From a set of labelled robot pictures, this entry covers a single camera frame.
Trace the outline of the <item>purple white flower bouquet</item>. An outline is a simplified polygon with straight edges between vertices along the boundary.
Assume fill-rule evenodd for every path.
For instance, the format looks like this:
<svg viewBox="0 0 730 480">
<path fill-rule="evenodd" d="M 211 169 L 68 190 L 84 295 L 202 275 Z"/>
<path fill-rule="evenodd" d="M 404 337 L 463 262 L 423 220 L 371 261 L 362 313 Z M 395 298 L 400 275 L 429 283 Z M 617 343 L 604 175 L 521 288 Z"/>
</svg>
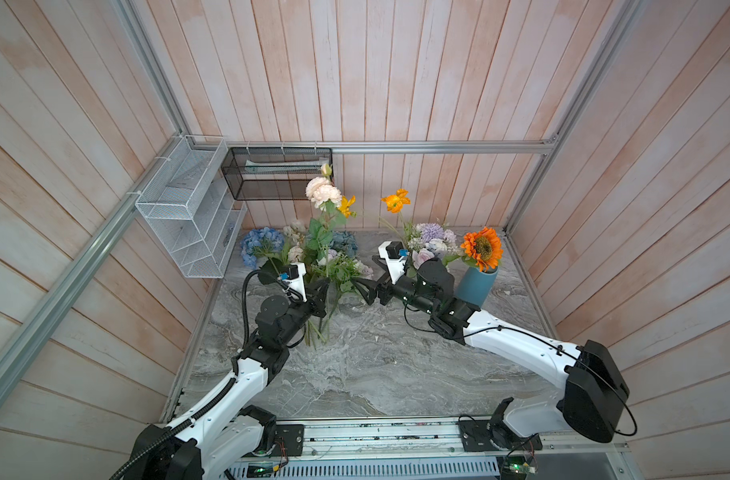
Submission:
<svg viewBox="0 0 730 480">
<path fill-rule="evenodd" d="M 437 259 L 445 266 L 461 257 L 457 234 L 438 223 L 406 223 L 403 227 L 412 266 L 418 270 Z"/>
</svg>

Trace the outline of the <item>yellow orange poppy stem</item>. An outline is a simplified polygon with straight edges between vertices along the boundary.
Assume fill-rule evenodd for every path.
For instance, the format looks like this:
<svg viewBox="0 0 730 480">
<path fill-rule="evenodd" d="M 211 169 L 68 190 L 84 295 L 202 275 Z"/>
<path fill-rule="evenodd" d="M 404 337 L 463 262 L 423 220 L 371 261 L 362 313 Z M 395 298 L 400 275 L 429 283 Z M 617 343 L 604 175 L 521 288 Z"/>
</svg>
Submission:
<svg viewBox="0 0 730 480">
<path fill-rule="evenodd" d="M 355 196 L 351 198 L 343 197 L 337 206 L 337 211 L 346 219 L 354 218 L 356 216 L 354 211 L 355 201 Z M 390 195 L 382 197 L 380 202 L 382 203 L 381 207 L 367 203 L 362 208 L 362 212 L 370 220 L 377 220 L 380 226 L 387 228 L 399 237 L 404 237 L 405 233 L 397 226 L 397 223 L 404 220 L 403 211 L 412 203 L 410 192 L 404 188 L 400 188 Z M 381 214 L 381 209 L 384 209 L 388 214 L 395 217 L 395 220 L 385 219 Z"/>
</svg>

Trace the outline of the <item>peach pink rose stem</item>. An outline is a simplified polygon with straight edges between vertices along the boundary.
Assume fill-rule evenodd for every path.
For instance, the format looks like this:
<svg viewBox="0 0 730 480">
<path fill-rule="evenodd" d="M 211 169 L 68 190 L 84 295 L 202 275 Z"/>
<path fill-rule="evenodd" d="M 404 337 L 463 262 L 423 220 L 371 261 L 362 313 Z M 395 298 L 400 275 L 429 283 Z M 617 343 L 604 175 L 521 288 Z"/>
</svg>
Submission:
<svg viewBox="0 0 730 480">
<path fill-rule="evenodd" d="M 356 215 L 352 211 L 356 198 L 346 197 L 335 184 L 330 164 L 309 180 L 304 193 L 318 216 L 305 227 L 285 227 L 281 244 L 266 244 L 259 280 L 265 285 L 280 282 L 288 288 L 295 269 L 307 295 L 317 284 L 327 286 L 333 298 L 322 298 L 324 313 L 307 324 L 303 337 L 306 344 L 315 345 L 328 341 L 333 313 L 343 294 L 351 290 L 351 279 L 363 273 L 363 266 L 356 258 L 356 242 L 345 230 L 347 221 Z"/>
</svg>

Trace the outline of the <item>teal cylindrical vase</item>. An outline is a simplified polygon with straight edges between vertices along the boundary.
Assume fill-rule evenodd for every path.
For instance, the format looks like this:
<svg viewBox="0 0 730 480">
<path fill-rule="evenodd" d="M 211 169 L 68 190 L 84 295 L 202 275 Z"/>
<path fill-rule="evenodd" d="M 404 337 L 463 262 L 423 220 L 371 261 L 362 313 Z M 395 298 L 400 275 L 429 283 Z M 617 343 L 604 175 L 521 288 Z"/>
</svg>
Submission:
<svg viewBox="0 0 730 480">
<path fill-rule="evenodd" d="M 455 296 L 467 303 L 482 307 L 497 279 L 498 268 L 480 271 L 469 267 L 455 289 Z"/>
</svg>

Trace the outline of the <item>orange gerbera flower stem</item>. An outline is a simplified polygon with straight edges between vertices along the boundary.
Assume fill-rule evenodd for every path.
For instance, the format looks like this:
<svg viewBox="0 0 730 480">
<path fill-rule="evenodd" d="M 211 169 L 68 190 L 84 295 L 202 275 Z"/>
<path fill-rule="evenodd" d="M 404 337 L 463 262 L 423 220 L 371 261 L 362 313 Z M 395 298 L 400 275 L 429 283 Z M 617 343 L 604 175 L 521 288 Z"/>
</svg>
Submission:
<svg viewBox="0 0 730 480">
<path fill-rule="evenodd" d="M 448 265 L 461 261 L 481 273 L 493 273 L 503 257 L 503 244 L 494 228 L 484 227 L 477 232 L 466 233 L 457 251 L 444 260 Z"/>
</svg>

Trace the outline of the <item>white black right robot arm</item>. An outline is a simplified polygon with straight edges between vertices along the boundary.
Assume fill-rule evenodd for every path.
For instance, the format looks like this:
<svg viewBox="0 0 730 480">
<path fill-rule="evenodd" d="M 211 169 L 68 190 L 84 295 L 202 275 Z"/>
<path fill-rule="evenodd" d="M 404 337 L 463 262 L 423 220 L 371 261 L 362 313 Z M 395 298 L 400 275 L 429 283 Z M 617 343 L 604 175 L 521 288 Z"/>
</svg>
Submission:
<svg viewBox="0 0 730 480">
<path fill-rule="evenodd" d="M 385 259 L 377 280 L 352 283 L 372 304 L 402 302 L 428 316 L 427 332 L 499 355 L 545 379 L 554 392 L 525 400 L 501 401 L 487 423 L 493 445 L 518 449 L 542 433 L 573 431 L 597 443 L 620 436 L 619 422 L 630 410 L 630 390 L 604 345 L 583 345 L 518 328 L 456 296 L 455 279 L 439 260 L 425 262 L 414 277 L 403 259 Z"/>
</svg>

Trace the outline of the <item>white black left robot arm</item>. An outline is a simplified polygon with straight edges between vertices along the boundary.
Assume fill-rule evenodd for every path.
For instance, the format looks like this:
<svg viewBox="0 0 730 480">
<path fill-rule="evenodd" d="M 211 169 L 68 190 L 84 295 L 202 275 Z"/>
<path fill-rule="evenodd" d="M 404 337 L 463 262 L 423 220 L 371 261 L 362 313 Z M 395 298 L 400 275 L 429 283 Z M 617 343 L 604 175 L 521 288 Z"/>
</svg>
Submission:
<svg viewBox="0 0 730 480">
<path fill-rule="evenodd" d="M 296 263 L 278 275 L 254 270 L 246 276 L 282 292 L 262 302 L 255 320 L 243 321 L 243 348 L 225 377 L 181 416 L 147 426 L 114 478 L 218 479 L 239 458 L 279 447 L 275 416 L 250 402 L 281 372 L 310 318 L 327 314 L 329 279 L 307 285 L 303 268 Z"/>
</svg>

